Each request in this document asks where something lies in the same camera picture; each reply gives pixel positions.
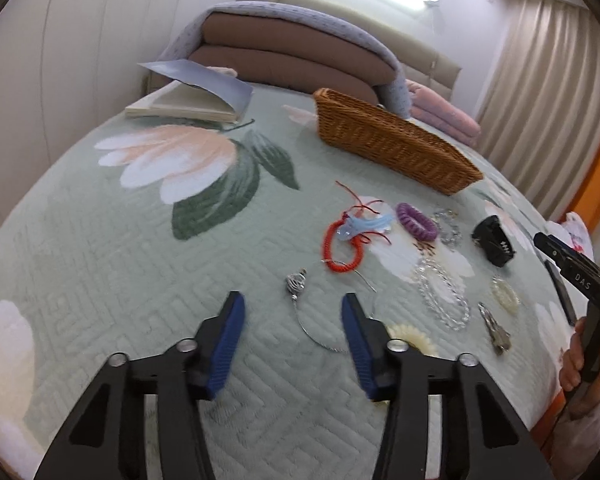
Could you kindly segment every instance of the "brown woven basket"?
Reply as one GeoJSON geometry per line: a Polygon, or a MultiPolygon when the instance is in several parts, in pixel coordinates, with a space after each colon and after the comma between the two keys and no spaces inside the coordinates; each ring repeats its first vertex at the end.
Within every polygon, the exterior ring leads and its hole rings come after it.
{"type": "Polygon", "coordinates": [[[329,88],[314,92],[318,134],[327,144],[368,158],[445,195],[483,178],[462,153],[416,124],[329,88]]]}

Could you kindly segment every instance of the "notebook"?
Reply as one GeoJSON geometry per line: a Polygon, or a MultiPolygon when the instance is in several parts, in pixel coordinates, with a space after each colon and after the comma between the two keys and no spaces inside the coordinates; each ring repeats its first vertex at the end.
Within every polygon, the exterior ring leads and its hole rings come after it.
{"type": "Polygon", "coordinates": [[[219,123],[239,121],[253,88],[187,59],[140,63],[175,81],[125,108],[128,117],[161,116],[219,123]]]}

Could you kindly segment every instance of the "hand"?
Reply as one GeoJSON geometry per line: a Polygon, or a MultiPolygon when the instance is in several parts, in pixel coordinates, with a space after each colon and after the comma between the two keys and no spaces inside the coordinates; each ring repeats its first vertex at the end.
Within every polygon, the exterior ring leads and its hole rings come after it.
{"type": "MultiPolygon", "coordinates": [[[[582,317],[576,323],[576,333],[571,336],[570,348],[562,355],[562,370],[558,378],[560,386],[565,392],[575,389],[582,380],[580,371],[584,366],[584,352],[582,350],[582,332],[586,318],[582,317]]],[[[577,402],[569,406],[572,418],[581,418],[600,403],[600,373],[589,386],[587,393],[577,402]]]]}

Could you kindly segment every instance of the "white wardrobe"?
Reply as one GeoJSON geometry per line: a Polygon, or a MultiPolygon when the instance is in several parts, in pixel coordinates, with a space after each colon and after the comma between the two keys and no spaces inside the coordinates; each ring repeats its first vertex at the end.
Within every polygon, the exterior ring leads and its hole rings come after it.
{"type": "Polygon", "coordinates": [[[10,0],[0,13],[0,224],[88,131],[141,96],[179,0],[10,0]]]}

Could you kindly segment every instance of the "purple coil hair tie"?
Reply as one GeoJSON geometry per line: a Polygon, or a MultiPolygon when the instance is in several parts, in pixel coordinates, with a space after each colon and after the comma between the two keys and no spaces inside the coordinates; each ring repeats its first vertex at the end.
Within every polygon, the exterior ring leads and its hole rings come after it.
{"type": "Polygon", "coordinates": [[[434,221],[412,205],[401,202],[395,213],[402,226],[421,242],[432,242],[438,236],[438,226],[434,221]]]}

